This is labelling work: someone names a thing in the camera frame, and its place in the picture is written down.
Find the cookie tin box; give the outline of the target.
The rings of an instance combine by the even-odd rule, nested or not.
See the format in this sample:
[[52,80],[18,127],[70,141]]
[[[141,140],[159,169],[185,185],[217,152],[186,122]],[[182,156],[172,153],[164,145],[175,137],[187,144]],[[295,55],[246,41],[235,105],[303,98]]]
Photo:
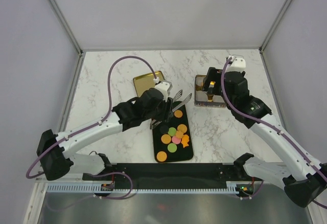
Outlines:
[[221,96],[202,90],[204,78],[205,75],[196,75],[195,77],[194,105],[198,107],[225,108],[226,104]]

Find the orange flower cookie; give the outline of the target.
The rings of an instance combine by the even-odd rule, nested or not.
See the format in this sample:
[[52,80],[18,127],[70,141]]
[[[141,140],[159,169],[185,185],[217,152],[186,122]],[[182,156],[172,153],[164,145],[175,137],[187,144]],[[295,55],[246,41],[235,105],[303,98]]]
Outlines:
[[175,137],[182,139],[182,137],[184,136],[184,133],[182,131],[177,130],[175,133]]

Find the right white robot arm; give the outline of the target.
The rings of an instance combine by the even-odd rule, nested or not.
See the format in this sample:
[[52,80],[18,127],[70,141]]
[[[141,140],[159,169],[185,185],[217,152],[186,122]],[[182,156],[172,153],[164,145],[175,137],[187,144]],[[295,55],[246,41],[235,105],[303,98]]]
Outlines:
[[239,180],[259,178],[284,190],[299,207],[318,204],[326,190],[326,164],[305,151],[282,127],[271,109],[250,95],[245,72],[227,72],[210,67],[203,91],[221,96],[234,118],[265,141],[284,165],[267,163],[251,153],[234,161],[233,173]]

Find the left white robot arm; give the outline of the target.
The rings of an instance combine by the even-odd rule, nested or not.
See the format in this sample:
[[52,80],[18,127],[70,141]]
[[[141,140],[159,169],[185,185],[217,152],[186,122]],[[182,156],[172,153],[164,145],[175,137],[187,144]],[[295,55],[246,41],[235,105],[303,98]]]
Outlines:
[[109,159],[101,153],[79,154],[79,150],[110,135],[124,132],[151,120],[150,128],[167,122],[173,116],[173,99],[168,88],[158,84],[127,102],[121,102],[102,118],[90,122],[86,127],[54,134],[52,130],[42,133],[37,147],[37,161],[49,181],[70,173],[86,173],[100,180],[110,178],[112,168]]

